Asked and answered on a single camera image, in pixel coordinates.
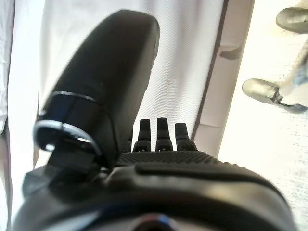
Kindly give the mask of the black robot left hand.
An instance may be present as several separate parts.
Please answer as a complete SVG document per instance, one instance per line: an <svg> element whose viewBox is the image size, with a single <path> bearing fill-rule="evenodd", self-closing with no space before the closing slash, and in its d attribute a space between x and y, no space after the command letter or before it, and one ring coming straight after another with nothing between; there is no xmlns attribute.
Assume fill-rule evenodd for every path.
<svg viewBox="0 0 308 231"><path fill-rule="evenodd" d="M268 180L197 150L184 123L132 130L157 56L160 28L120 10L74 54L34 124L50 151L27 172L15 231L294 231L291 209Z"/></svg>

